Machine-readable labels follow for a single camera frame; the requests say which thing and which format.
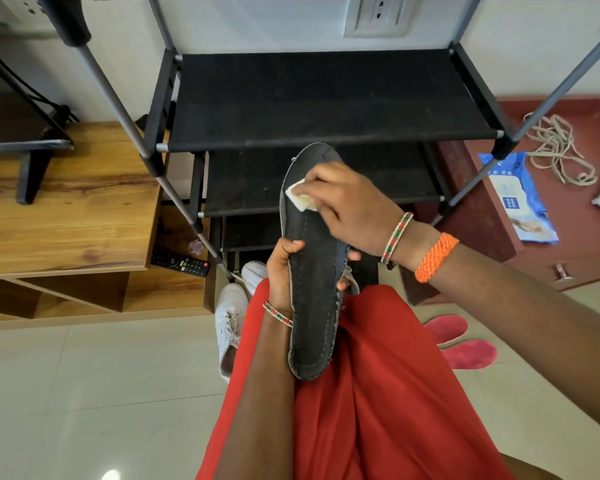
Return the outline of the black television stand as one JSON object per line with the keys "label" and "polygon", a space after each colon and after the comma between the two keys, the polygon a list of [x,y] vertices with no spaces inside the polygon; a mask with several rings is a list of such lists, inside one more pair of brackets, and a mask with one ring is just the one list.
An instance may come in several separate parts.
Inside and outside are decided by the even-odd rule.
{"label": "black television stand", "polygon": [[79,119],[66,104],[49,100],[0,58],[0,154],[20,156],[16,202],[31,205],[57,150],[71,150],[65,131]]}

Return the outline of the person's left hand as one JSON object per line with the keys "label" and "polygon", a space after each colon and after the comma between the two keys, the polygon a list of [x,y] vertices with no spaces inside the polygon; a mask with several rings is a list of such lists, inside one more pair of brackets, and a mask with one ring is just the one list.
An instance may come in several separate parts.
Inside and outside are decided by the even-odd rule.
{"label": "person's left hand", "polygon": [[291,330],[294,318],[288,264],[290,256],[275,256],[274,248],[266,265],[269,277],[269,298],[265,311],[278,324],[284,325],[286,331]]}

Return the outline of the person's left forearm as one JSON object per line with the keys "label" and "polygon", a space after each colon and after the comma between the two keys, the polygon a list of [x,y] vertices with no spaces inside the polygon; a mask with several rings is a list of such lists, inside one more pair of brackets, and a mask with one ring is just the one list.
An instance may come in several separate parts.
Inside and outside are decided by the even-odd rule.
{"label": "person's left forearm", "polygon": [[295,377],[291,329],[264,312],[255,354],[214,480],[292,480]]}

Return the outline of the orange braided wristband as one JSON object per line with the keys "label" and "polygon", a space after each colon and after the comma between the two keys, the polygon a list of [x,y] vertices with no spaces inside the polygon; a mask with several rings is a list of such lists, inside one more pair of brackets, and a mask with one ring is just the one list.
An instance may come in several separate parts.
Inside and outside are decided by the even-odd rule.
{"label": "orange braided wristband", "polygon": [[439,270],[449,254],[458,245],[459,240],[448,233],[441,233],[432,249],[424,256],[415,272],[419,283],[427,283]]}

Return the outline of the blue wet wipes pack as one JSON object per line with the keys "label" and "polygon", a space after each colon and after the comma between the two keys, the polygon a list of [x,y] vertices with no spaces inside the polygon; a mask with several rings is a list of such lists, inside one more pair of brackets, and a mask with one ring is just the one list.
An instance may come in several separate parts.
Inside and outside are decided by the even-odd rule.
{"label": "blue wet wipes pack", "polygon": [[526,159],[526,152],[515,152],[496,161],[489,179],[520,241],[556,244],[559,237],[536,191]]}

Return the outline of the maroon drawer cabinet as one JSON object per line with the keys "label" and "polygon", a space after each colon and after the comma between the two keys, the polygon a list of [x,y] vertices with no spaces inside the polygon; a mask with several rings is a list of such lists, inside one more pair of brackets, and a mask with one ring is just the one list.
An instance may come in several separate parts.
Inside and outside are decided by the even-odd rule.
{"label": "maroon drawer cabinet", "polygon": [[[562,184],[549,169],[527,165],[560,239],[557,244],[520,241],[488,180],[478,184],[437,227],[473,250],[557,290],[567,290],[600,281],[600,209],[591,203],[600,193],[600,95],[567,97],[552,108],[551,114],[560,115],[573,126],[577,149],[599,176],[595,185],[577,187]],[[489,153],[492,147],[491,140],[438,144],[438,163],[453,192],[477,174],[482,167],[479,153]],[[574,279],[554,283],[552,266],[557,263],[564,264]],[[400,275],[411,305],[451,302],[431,286],[417,282],[412,272],[400,268]]]}

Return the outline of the pink shoe insole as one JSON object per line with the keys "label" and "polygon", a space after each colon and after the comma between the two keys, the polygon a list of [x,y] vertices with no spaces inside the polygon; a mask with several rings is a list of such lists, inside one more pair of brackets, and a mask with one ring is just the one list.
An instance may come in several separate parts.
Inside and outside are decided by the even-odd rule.
{"label": "pink shoe insole", "polygon": [[476,371],[494,364],[498,358],[497,348],[481,339],[463,340],[440,349],[453,371]]}
{"label": "pink shoe insole", "polygon": [[464,336],[469,328],[467,320],[457,314],[437,315],[422,325],[438,347],[445,346]]}

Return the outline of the person's right hand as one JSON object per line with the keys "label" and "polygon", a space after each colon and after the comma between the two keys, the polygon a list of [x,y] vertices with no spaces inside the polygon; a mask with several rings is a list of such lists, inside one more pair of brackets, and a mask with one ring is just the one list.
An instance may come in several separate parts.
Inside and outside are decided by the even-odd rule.
{"label": "person's right hand", "polygon": [[367,177],[342,162],[325,163],[342,165],[340,220],[323,218],[330,233],[357,250],[389,262],[411,217]]}

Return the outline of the white sneaker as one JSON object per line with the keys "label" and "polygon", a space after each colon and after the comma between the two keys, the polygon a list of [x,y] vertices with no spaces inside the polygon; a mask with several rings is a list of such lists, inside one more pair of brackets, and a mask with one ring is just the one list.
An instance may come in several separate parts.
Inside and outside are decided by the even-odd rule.
{"label": "white sneaker", "polygon": [[215,325],[219,374],[227,383],[233,373],[248,305],[248,294],[240,284],[230,283],[221,290],[215,311]]}
{"label": "white sneaker", "polygon": [[259,284],[268,278],[266,264],[257,260],[248,261],[241,269],[241,278],[246,290],[253,296]]}

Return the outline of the black fabric shoe rack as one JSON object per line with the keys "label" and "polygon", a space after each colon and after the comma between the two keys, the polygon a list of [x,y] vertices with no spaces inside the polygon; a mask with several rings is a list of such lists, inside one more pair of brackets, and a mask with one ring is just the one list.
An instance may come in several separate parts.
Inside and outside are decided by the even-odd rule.
{"label": "black fabric shoe rack", "polygon": [[515,132],[461,39],[481,0],[470,0],[448,48],[356,52],[181,55],[159,0],[148,0],[166,44],[141,135],[88,42],[82,0],[37,0],[64,44],[80,55],[145,167],[195,233],[166,178],[163,153],[300,146],[313,142],[494,139],[492,160],[446,202],[440,222],[528,129],[600,59],[600,42]]}

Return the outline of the black remote control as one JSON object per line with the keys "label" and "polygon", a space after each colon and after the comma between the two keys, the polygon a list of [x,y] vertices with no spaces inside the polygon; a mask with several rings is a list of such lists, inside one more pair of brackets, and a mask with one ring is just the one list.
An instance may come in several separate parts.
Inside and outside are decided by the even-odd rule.
{"label": "black remote control", "polygon": [[150,261],[152,266],[170,269],[191,276],[206,278],[210,270],[208,261],[186,257],[172,251],[154,249]]}

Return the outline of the wooden cabinet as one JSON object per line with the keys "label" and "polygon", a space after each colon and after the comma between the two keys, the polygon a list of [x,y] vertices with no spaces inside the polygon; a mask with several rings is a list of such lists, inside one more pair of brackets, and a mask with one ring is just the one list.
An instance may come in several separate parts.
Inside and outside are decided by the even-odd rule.
{"label": "wooden cabinet", "polygon": [[69,133],[32,205],[15,201],[16,160],[0,159],[0,330],[212,314],[214,264],[204,279],[150,264],[195,238],[124,130]]}

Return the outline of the black shoe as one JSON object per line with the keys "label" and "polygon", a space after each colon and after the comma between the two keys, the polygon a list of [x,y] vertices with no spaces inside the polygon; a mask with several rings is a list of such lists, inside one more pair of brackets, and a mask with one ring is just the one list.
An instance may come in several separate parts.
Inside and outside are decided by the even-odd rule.
{"label": "black shoe", "polygon": [[292,159],[280,192],[281,234],[304,241],[288,261],[294,312],[288,362],[301,381],[320,377],[331,360],[343,301],[337,284],[347,268],[349,247],[332,236],[316,210],[298,209],[290,189],[315,165],[341,161],[328,144],[307,145]]}

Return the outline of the white wet wipe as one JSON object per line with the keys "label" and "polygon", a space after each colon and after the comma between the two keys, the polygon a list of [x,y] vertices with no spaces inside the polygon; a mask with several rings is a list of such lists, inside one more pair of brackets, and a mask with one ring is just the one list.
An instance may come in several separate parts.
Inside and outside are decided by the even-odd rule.
{"label": "white wet wipe", "polygon": [[295,208],[299,212],[312,211],[317,212],[317,207],[314,199],[307,194],[296,194],[294,189],[301,184],[304,184],[305,178],[300,179],[296,183],[289,186],[288,189],[285,190],[285,195],[289,199],[289,201],[295,206]]}

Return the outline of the red garment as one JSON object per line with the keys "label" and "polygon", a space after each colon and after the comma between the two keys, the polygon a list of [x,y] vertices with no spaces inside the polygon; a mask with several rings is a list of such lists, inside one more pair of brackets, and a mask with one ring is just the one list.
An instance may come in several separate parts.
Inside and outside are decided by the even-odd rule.
{"label": "red garment", "polygon": [[[268,298],[264,280],[196,480],[214,478]],[[295,379],[293,447],[295,480],[513,480],[440,350],[385,285],[345,299],[327,370]]]}

